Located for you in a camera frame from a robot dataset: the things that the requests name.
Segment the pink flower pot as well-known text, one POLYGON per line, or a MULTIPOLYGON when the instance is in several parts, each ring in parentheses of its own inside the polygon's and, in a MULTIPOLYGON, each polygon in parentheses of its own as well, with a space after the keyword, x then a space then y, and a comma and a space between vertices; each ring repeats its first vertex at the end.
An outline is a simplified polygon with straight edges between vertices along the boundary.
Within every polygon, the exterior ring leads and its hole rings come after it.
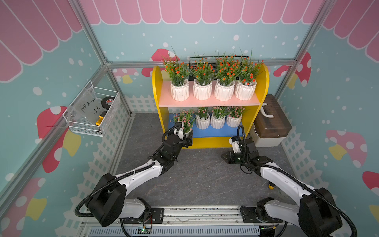
POLYGON ((182 124, 182 129, 185 135, 188 136, 193 129, 195 121, 194 112, 192 110, 183 110, 180 113, 176 113, 173 120, 174 122, 180 122, 182 124))
POLYGON ((195 123, 198 129, 205 130, 210 125, 208 107, 198 107, 195 112, 195 123))
POLYGON ((214 129, 223 128, 228 114, 229 114, 229 110, 225 106, 213 107, 211 120, 210 120, 211 126, 214 129))
POLYGON ((242 121, 242 115, 245 112, 244 106, 231 106, 228 108, 229 114, 226 123, 229 127, 238 127, 242 121))

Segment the orange flower pot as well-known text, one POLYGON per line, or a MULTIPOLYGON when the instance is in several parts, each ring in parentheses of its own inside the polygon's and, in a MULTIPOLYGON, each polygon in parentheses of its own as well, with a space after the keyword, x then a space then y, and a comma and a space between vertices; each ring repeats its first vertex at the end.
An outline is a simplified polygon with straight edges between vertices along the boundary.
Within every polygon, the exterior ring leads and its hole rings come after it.
POLYGON ((190 66, 190 73, 194 78, 193 93, 198 100, 207 100, 211 96, 212 82, 215 70, 207 59, 196 55, 194 63, 190 66))
POLYGON ((189 65, 179 59, 174 51, 169 51, 164 57, 165 72, 170 78, 171 96, 176 101, 185 101, 190 94, 189 65))
POLYGON ((239 67, 239 75, 236 80, 235 96, 242 101, 250 100, 256 90, 257 78, 264 69, 263 60, 253 60, 251 57, 243 57, 239 67))
POLYGON ((228 101, 232 98, 235 81, 239 75, 241 58, 236 55, 223 55, 216 59, 216 85, 214 95, 217 100, 228 101))

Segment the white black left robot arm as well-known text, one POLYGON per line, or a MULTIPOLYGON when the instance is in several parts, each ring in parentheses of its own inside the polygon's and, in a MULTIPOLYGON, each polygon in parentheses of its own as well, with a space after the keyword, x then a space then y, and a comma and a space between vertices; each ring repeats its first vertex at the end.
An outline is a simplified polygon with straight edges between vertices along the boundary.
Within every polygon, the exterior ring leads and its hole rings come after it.
POLYGON ((94 217, 103 227, 116 220, 132 219, 145 223, 152 216, 151 206, 143 198, 129 199, 128 194, 149 180, 165 174, 178 160, 183 147, 193 142, 193 131, 185 132, 179 122, 165 132, 160 147, 148 162, 129 172, 103 175, 94 190, 75 208, 77 217, 94 217))

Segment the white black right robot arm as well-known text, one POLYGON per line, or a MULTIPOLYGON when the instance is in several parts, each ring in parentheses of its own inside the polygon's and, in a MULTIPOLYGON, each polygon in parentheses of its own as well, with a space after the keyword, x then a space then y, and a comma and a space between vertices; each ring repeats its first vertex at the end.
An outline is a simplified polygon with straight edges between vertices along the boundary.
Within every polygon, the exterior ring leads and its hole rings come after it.
POLYGON ((257 174, 288 195, 294 204, 267 197, 257 202, 258 220, 280 219, 296 225, 308 237, 329 237, 343 227, 350 227, 351 236, 358 235, 352 220, 336 206, 332 194, 326 188, 317 189, 300 181, 281 169, 272 159, 259 155, 254 141, 245 139, 243 125, 237 127, 237 135, 229 139, 232 151, 222 154, 230 165, 239 165, 245 174, 257 174))

